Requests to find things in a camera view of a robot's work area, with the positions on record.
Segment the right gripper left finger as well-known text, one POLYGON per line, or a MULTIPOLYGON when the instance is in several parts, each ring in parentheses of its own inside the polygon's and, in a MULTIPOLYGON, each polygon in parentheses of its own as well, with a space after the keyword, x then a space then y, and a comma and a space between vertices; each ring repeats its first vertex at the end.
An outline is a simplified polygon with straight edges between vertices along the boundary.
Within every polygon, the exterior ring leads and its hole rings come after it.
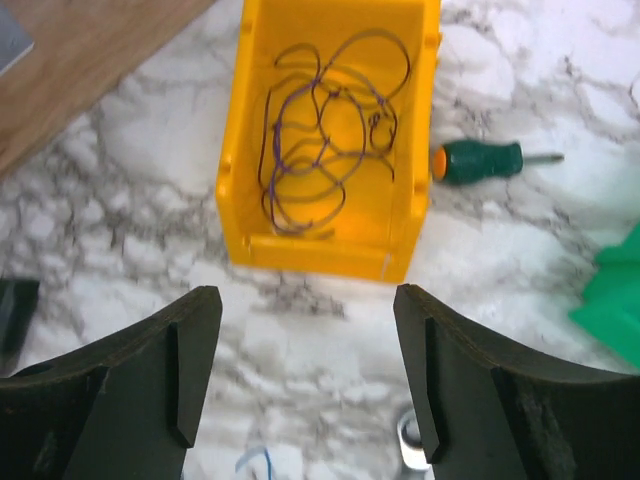
POLYGON ((178 479, 204 407, 222 301, 201 286, 1 381, 4 479, 178 479))

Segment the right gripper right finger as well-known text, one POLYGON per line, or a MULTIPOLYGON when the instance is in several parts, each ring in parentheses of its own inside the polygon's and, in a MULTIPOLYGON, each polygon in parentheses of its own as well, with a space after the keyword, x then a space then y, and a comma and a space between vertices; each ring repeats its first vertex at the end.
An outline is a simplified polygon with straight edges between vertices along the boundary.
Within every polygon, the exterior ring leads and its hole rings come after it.
POLYGON ((635 479, 639 379, 547 355, 416 285, 394 316, 422 447, 439 479, 635 479))

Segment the yellow plastic bin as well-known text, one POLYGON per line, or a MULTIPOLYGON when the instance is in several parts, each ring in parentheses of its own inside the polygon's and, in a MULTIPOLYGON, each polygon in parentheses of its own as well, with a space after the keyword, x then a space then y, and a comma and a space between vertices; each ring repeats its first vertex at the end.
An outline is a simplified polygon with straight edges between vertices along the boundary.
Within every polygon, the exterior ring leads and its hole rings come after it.
POLYGON ((216 186, 237 265, 401 283, 429 204, 436 1, 248 1, 216 186))

